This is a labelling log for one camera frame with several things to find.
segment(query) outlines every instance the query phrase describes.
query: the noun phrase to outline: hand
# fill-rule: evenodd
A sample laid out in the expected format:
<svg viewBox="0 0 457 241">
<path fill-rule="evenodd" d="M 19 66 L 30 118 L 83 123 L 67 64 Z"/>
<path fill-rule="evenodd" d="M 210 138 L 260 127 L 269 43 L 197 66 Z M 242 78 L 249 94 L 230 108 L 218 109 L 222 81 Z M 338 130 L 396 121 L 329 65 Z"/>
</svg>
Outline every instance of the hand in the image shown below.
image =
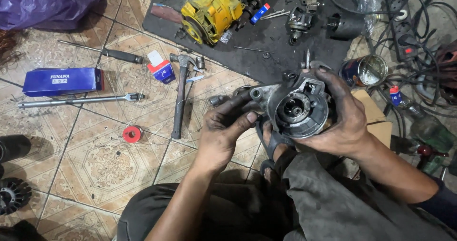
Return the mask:
<svg viewBox="0 0 457 241">
<path fill-rule="evenodd" d="M 336 103 L 338 121 L 323 133 L 296 142 L 317 151 L 357 159 L 364 149 L 374 144 L 375 137 L 368 132 L 365 107 L 352 96 L 344 80 L 324 69 L 312 69 L 316 77 L 328 86 Z"/>
<path fill-rule="evenodd" d="M 249 91 L 245 91 L 205 114 L 191 169 L 214 176 L 226 168 L 235 152 L 236 140 L 255 126 L 257 113 L 249 111 L 254 105 Z"/>
</svg>

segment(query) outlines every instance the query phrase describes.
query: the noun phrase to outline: power strip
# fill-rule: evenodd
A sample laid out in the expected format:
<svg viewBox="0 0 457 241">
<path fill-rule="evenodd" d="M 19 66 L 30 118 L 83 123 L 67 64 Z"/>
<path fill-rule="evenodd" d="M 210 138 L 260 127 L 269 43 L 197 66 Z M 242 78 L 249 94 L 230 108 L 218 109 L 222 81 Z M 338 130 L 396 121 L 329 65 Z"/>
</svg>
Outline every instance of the power strip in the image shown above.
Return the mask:
<svg viewBox="0 0 457 241">
<path fill-rule="evenodd" d="M 386 0 L 388 11 L 398 11 L 405 0 Z M 407 62 L 417 57 L 417 47 L 413 45 L 400 45 L 398 39 L 403 35 L 410 35 L 414 38 L 412 30 L 411 16 L 409 15 L 409 6 L 406 3 L 403 6 L 402 12 L 406 13 L 406 17 L 389 15 L 390 27 L 392 30 L 393 43 L 397 53 L 399 62 Z"/>
</svg>

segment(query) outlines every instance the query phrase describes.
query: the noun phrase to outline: nail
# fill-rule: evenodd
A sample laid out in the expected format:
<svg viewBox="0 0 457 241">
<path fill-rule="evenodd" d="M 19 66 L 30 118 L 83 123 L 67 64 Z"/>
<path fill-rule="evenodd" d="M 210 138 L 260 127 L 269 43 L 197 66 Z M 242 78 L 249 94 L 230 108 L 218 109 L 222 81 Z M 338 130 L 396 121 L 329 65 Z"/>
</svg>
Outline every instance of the nail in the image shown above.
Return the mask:
<svg viewBox="0 0 457 241">
<path fill-rule="evenodd" d="M 251 111 L 246 115 L 246 118 L 248 118 L 249 122 L 254 123 L 257 120 L 257 113 Z"/>
</svg>

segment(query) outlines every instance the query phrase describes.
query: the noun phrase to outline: screwdriver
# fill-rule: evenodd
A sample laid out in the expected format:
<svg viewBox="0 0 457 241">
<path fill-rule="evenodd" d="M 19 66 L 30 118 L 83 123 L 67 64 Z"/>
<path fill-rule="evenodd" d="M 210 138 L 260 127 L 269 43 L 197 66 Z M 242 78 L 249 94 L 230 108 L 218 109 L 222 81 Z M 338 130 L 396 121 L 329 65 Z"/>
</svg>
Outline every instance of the screwdriver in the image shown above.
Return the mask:
<svg viewBox="0 0 457 241">
<path fill-rule="evenodd" d="M 85 46 L 85 45 L 80 45 L 80 44 L 67 42 L 67 41 L 64 41 L 64 40 L 57 40 L 57 42 L 63 43 L 63 44 L 67 44 L 67 45 L 74 45 L 74 46 L 81 47 L 81 48 L 88 49 L 88 50 L 92 50 L 92 51 L 100 51 L 101 54 L 103 54 L 104 56 L 113 57 L 115 59 L 123 60 L 123 61 L 129 62 L 129 63 L 136 63 L 136 64 L 142 64 L 143 63 L 143 57 L 138 56 L 138 55 L 134 55 L 132 53 L 124 52 L 124 51 L 110 50 L 110 49 L 106 49 L 106 48 L 101 50 L 101 49 L 97 49 L 97 48 L 93 48 L 93 47 L 88 47 L 88 46 Z"/>
</svg>

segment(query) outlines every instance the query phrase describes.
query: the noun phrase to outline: plastic bag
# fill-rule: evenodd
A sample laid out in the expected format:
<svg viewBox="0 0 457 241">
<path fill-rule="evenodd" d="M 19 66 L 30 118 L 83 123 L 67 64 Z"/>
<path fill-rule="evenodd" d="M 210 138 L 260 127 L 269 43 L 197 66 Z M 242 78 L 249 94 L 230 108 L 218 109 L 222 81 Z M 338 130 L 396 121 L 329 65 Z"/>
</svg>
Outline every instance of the plastic bag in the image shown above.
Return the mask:
<svg viewBox="0 0 457 241">
<path fill-rule="evenodd" d="M 378 11 L 381 9 L 381 1 L 382 0 L 360 0 L 357 11 Z M 377 22 L 378 17 L 378 15 L 367 15 L 365 17 L 365 25 L 367 26 L 370 35 L 373 32 L 374 24 Z"/>
<path fill-rule="evenodd" d="M 69 30 L 100 0 L 0 0 L 0 29 Z"/>
</svg>

